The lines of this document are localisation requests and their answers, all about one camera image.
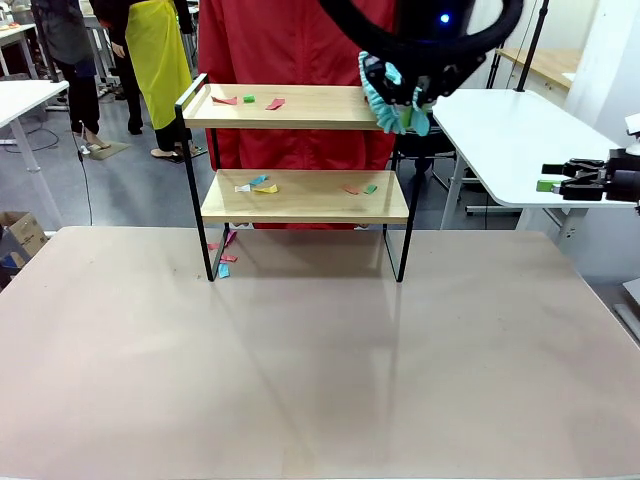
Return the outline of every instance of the black pants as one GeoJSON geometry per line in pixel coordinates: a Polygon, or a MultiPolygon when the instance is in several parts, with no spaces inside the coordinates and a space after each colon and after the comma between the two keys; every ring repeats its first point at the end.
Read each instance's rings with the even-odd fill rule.
{"type": "MultiPolygon", "coordinates": [[[[176,148],[176,143],[180,142],[180,130],[178,129],[178,121],[174,119],[169,125],[156,130],[156,140],[158,148],[165,152],[172,152],[176,148]]],[[[187,129],[187,137],[191,140],[191,130],[187,129]]]]}
{"type": "Polygon", "coordinates": [[[100,129],[100,106],[98,92],[93,77],[78,77],[73,65],[56,60],[56,65],[62,71],[64,79],[69,82],[69,115],[71,116],[71,130],[82,133],[82,124],[91,133],[98,133],[100,129]]]}
{"type": "Polygon", "coordinates": [[[138,87],[138,81],[136,80],[136,74],[133,71],[133,64],[131,63],[131,56],[129,55],[129,49],[127,44],[124,44],[125,57],[120,58],[117,55],[113,55],[116,63],[116,69],[118,70],[118,76],[120,77],[120,84],[124,91],[124,98],[127,100],[129,106],[129,129],[142,127],[142,110],[140,109],[140,87],[138,87]]]}

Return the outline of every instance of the black ring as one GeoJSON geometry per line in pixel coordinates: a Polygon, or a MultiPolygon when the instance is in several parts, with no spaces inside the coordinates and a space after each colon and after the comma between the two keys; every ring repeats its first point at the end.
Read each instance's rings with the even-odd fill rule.
{"type": "Polygon", "coordinates": [[[502,0],[500,17],[487,29],[455,40],[423,42],[398,37],[371,21],[352,0],[318,0],[340,30],[358,47],[397,67],[420,70],[479,56],[497,47],[520,21],[524,0],[502,0]]]}

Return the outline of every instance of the two-tier shelf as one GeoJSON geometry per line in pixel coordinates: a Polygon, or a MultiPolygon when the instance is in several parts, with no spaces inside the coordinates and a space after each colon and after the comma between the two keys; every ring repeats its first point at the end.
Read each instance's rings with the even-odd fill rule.
{"type": "Polygon", "coordinates": [[[398,152],[394,149],[391,170],[238,170],[220,168],[217,128],[249,129],[322,129],[378,130],[376,118],[367,105],[362,88],[299,85],[217,85],[208,84],[200,75],[176,103],[176,117],[182,131],[185,165],[196,216],[200,247],[207,278],[217,275],[220,257],[229,234],[229,223],[349,223],[380,224],[396,280],[401,282],[409,253],[413,220],[418,203],[419,182],[414,185],[411,207],[407,208],[396,177],[398,152]],[[254,95],[254,103],[243,103],[245,95],[254,95]],[[215,103],[212,97],[237,97],[237,105],[215,103]],[[266,110],[274,98],[285,98],[284,106],[266,110]],[[198,200],[193,164],[189,154],[187,128],[205,128],[211,132],[217,173],[202,207],[198,200]],[[259,194],[235,192],[259,175],[268,175],[279,192],[259,194]],[[349,185],[364,190],[376,185],[367,195],[352,195],[343,189],[349,185]],[[220,247],[213,266],[204,224],[224,224],[220,247]],[[387,225],[404,224],[404,245],[397,262],[387,225]]]}

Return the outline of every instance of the yellow paper scrap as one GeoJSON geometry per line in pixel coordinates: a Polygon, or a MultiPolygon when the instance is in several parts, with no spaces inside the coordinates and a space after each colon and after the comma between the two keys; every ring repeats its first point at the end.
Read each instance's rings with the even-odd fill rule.
{"type": "Polygon", "coordinates": [[[273,184],[270,187],[266,188],[254,188],[253,191],[260,193],[278,193],[278,186],[276,184],[273,184]]]}

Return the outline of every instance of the blue paper scrap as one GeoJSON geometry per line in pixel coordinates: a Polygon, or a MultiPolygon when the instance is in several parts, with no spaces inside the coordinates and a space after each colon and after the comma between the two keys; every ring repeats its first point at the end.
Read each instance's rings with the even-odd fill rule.
{"type": "Polygon", "coordinates": [[[221,263],[220,265],[218,265],[218,276],[220,278],[227,278],[230,275],[231,273],[229,273],[229,265],[227,265],[226,263],[221,263]]]}
{"type": "Polygon", "coordinates": [[[260,175],[258,178],[254,178],[249,182],[249,185],[256,186],[260,185],[262,182],[266,182],[269,179],[268,175],[260,175]]]}

